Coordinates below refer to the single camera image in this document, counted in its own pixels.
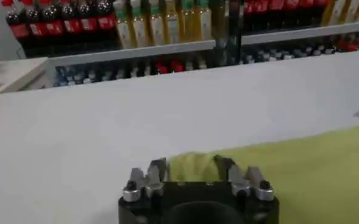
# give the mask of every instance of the white table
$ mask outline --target white table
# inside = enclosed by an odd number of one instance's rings
[[[117,223],[131,167],[359,125],[359,52],[0,95],[0,223]]]
[[[0,61],[0,94],[49,87],[48,58]]]

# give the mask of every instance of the yellow towel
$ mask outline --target yellow towel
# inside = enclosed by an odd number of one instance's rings
[[[261,168],[280,199],[281,224],[359,223],[359,127],[319,136],[212,153],[187,153],[170,161],[174,181],[218,180],[213,156],[242,168]]]

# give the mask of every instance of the red bottle cap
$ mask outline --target red bottle cap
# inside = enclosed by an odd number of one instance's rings
[[[357,50],[357,47],[354,44],[350,44],[347,47],[347,51],[356,51],[356,50]]]
[[[174,66],[175,72],[183,72],[183,66],[182,65],[175,65]]]
[[[161,74],[168,73],[168,70],[167,70],[166,66],[159,66],[158,69],[159,69]]]
[[[24,5],[33,5],[33,0],[22,0]]]
[[[13,0],[3,0],[2,5],[3,6],[11,6],[13,4]]]
[[[40,0],[41,4],[50,4],[51,0]]]

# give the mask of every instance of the shelf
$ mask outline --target shelf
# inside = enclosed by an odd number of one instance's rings
[[[359,23],[243,36],[241,37],[241,45],[321,37],[349,32],[359,32]],[[54,66],[66,66],[93,63],[97,61],[120,60],[127,58],[175,54],[191,51],[204,51],[213,49],[215,46],[215,40],[208,40],[182,44],[170,44],[164,46],[125,49],[119,51],[107,51],[90,54],[70,55],[64,57],[54,57],[50,58],[49,60]]]
[[[243,36],[241,37],[241,45],[297,40],[351,32],[359,32],[359,23]]]
[[[54,66],[66,66],[66,65],[92,63],[97,61],[120,60],[127,58],[147,57],[147,56],[162,55],[162,54],[175,54],[175,53],[191,52],[191,51],[204,51],[204,50],[213,49],[215,46],[216,46],[216,42],[214,40],[208,40],[208,41],[197,41],[197,42],[182,43],[182,44],[169,44],[163,46],[125,49],[119,51],[107,51],[107,52],[99,52],[99,53],[91,53],[91,54],[54,57],[54,58],[50,58],[49,60]]]

